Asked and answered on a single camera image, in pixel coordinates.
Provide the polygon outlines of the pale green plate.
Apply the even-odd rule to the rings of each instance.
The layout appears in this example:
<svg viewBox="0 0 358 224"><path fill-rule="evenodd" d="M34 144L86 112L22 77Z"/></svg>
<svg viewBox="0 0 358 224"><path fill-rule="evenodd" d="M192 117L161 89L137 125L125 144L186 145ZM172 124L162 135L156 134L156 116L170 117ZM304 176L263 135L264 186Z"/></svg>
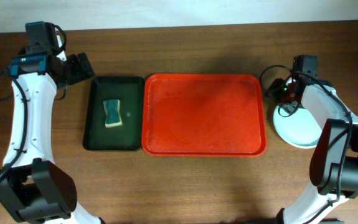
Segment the pale green plate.
<svg viewBox="0 0 358 224"><path fill-rule="evenodd" d="M287 143L301 149L316 147L321 135L321 128L306 109L299 109L295 114L273 112L273 125L278 135Z"/></svg>

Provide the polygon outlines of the green and yellow sponge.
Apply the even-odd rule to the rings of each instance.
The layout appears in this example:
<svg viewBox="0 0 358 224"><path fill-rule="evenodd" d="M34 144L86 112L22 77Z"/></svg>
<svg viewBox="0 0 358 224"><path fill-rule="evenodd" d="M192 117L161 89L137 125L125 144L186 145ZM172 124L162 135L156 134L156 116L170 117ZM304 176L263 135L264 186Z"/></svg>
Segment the green and yellow sponge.
<svg viewBox="0 0 358 224"><path fill-rule="evenodd" d="M121 102L118 99L109 99L103 101L106 119L104 125L106 128L113 128L122 125Z"/></svg>

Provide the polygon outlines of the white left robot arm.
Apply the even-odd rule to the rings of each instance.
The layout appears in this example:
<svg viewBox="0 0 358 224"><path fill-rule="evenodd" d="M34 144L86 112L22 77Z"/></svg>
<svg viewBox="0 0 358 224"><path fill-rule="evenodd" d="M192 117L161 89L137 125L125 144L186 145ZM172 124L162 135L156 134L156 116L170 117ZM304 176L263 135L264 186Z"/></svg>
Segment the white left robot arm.
<svg viewBox="0 0 358 224"><path fill-rule="evenodd" d="M74 180L52 154L57 89L94 76L87 55L22 55L5 71L12 80L14 114L0 169L0 203L17 223L103 223L79 204Z"/></svg>

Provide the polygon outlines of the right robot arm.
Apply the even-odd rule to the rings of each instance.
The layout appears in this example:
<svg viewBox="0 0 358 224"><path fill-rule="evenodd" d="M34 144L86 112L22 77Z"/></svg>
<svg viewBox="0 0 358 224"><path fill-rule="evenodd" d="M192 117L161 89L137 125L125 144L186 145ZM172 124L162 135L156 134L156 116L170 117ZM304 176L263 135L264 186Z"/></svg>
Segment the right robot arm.
<svg viewBox="0 0 358 224"><path fill-rule="evenodd" d="M289 117L306 110L321 130L310 161L310 182L295 202L279 211L275 223L320 223L358 197L358 116L332 84L304 75L274 80L267 95Z"/></svg>

